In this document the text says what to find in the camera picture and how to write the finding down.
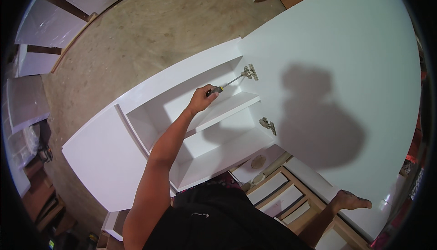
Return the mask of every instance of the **concealed hinge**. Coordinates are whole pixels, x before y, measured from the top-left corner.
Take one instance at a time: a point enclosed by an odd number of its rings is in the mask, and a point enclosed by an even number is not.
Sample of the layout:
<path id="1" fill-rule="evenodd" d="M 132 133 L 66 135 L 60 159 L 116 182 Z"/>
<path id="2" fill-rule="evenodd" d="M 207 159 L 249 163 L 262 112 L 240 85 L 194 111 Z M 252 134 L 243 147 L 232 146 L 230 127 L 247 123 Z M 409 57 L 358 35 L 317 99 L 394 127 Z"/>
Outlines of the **concealed hinge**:
<path id="1" fill-rule="evenodd" d="M 263 117 L 263 119 L 260 119 L 260 120 L 259 120 L 259 123 L 261 124 L 261 126 L 263 126 L 263 127 L 265 127 L 265 128 L 269 128 L 269 129 L 271 129 L 272 132 L 273 132 L 273 135 L 276 136 L 276 129 L 275 129 L 275 127 L 274 127 L 273 122 L 270 121 L 270 123 L 269 123 L 269 121 L 267 120 L 267 118 Z"/>
<path id="2" fill-rule="evenodd" d="M 258 76 L 257 73 L 255 72 L 254 66 L 252 64 L 249 64 L 248 66 L 244 67 L 244 71 L 241 73 L 241 76 L 247 77 L 249 79 L 252 79 L 253 77 L 255 81 L 257 81 Z"/>

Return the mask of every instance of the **white cabinet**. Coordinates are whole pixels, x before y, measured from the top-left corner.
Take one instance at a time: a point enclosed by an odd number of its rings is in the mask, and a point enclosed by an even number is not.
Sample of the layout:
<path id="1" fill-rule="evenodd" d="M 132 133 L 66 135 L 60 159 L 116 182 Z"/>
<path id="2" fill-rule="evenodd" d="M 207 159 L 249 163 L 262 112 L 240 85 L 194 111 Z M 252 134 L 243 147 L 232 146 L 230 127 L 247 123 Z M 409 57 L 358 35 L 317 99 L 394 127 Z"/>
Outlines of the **white cabinet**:
<path id="1" fill-rule="evenodd" d="M 196 88 L 222 86 L 249 64 L 259 80 L 243 77 L 227 86 L 190 124 L 170 172 L 172 187 L 194 186 L 277 144 L 327 181 L 363 198 L 382 199 L 405 159 L 419 107 L 418 50 L 402 0 L 304 0 L 243 39 L 165 69 L 102 110 L 117 105 L 120 128 L 130 139 L 107 141 L 104 130 L 87 129 L 99 113 L 64 145 L 64 155 L 106 209 L 128 209 L 134 194 L 112 206 L 122 188 L 96 192 L 102 180 L 89 181 L 92 173 L 74 163 L 79 155 L 66 151 L 79 148 L 78 139 L 86 136 L 81 149 L 112 152 L 101 158 L 84 152 L 80 161 L 111 165 L 122 160 L 139 168 L 133 162 L 145 165 Z M 263 117 L 273 122 L 276 135 L 260 125 Z M 114 152 L 125 149 L 118 141 L 134 143 L 138 152 L 130 156 L 135 158 Z M 139 172 L 132 171 L 132 184 L 138 184 Z M 123 179 L 127 173 L 110 167 L 95 175 Z"/>

